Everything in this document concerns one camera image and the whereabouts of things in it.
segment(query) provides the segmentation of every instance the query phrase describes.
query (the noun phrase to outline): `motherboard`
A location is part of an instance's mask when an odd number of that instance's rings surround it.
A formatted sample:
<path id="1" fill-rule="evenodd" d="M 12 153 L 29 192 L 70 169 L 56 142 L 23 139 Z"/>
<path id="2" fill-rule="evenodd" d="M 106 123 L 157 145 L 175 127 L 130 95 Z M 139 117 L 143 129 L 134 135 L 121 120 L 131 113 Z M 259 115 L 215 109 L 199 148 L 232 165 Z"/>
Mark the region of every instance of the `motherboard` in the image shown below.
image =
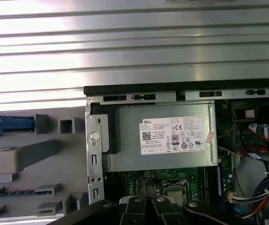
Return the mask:
<path id="1" fill-rule="evenodd" d="M 198 200 L 197 168 L 122 172 L 125 195 L 141 195 L 145 186 L 154 187 L 157 195 L 173 197 L 178 205 Z"/>

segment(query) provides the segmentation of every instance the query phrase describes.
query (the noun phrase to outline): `white wire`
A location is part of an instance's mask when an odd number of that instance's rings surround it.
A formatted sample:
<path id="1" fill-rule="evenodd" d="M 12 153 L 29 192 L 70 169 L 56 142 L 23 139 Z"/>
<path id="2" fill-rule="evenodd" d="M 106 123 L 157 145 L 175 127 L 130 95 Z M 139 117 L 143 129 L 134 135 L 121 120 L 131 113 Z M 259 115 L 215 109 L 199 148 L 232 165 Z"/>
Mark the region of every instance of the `white wire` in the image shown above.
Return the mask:
<path id="1" fill-rule="evenodd" d="M 256 196 L 256 197 L 251 197 L 251 198 L 240 198 L 240 197 L 237 197 L 235 196 L 234 194 L 231 194 L 231 198 L 234 199 L 234 200 L 252 200 L 254 198 L 260 198 L 260 197 L 268 197 L 269 196 L 269 190 L 267 190 L 266 193 L 262 194 L 262 195 L 259 195 L 259 196 Z"/>
<path id="2" fill-rule="evenodd" d="M 242 155 L 240 155 L 240 154 L 238 154 L 238 153 L 236 153 L 236 152 L 230 151 L 229 149 L 224 148 L 224 147 L 222 147 L 222 146 L 218 146 L 218 148 L 221 149 L 221 150 L 227 151 L 227 152 L 229 152 L 229 153 L 231 153 L 231 154 L 238 155 L 238 156 L 242 156 Z"/>

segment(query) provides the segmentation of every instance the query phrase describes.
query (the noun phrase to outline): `blue latch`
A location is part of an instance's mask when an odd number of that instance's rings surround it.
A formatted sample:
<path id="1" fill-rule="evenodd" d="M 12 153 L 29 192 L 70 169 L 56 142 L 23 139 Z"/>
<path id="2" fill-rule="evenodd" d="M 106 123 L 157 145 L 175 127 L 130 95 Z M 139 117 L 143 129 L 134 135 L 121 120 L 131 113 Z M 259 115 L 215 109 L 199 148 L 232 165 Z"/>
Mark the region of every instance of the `blue latch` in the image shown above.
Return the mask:
<path id="1" fill-rule="evenodd" d="M 33 117 L 0 116 L 0 134 L 15 131 L 34 131 Z"/>

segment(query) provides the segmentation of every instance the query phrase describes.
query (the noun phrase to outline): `red wire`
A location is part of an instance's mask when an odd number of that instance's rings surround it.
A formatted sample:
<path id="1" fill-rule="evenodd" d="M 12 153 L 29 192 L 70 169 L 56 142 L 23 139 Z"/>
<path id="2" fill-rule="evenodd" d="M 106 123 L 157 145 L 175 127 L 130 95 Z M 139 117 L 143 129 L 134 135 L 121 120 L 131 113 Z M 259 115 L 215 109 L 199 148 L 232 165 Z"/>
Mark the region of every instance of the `red wire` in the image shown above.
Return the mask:
<path id="1" fill-rule="evenodd" d="M 261 139 L 264 139 L 264 140 L 266 140 L 267 142 L 269 142 L 269 139 L 268 139 L 268 138 L 258 135 L 257 133 L 255 133 L 255 132 L 253 132 L 252 130 L 250 130 L 248 127 L 247 127 L 247 130 L 248 130 L 248 132 L 251 133 L 252 135 L 257 136 L 257 137 L 259 137 L 259 138 L 261 138 Z"/>
<path id="2" fill-rule="evenodd" d="M 269 197 L 265 198 L 265 199 L 261 202 L 261 204 L 259 204 L 259 205 L 256 207 L 256 209 L 253 210 L 253 212 L 254 212 L 254 211 L 257 211 L 257 210 L 260 210 L 262 207 L 264 207 L 264 205 L 267 203 L 268 199 L 269 199 Z"/>
<path id="3" fill-rule="evenodd" d="M 268 151 L 268 148 L 267 147 L 262 147 L 262 146 L 257 146 L 257 145 L 244 145 L 244 146 L 241 146 L 239 148 L 239 153 L 243 156 L 249 156 L 248 154 L 244 153 L 243 150 L 244 149 L 248 149 L 248 148 L 253 148 L 253 149 L 258 149 L 258 150 L 261 150 L 261 151 Z"/>

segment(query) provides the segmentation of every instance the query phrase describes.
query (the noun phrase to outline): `connector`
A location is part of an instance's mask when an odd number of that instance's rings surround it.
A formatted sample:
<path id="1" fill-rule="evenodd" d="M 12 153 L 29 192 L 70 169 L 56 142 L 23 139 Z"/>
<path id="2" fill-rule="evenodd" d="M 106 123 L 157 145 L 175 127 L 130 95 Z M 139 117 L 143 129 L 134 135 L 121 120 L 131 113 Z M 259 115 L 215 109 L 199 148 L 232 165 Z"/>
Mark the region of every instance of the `connector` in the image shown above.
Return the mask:
<path id="1" fill-rule="evenodd" d="M 234 203 L 234 201 L 232 199 L 232 195 L 236 195 L 236 193 L 234 191 L 227 191 L 226 192 L 226 199 L 229 203 Z"/>

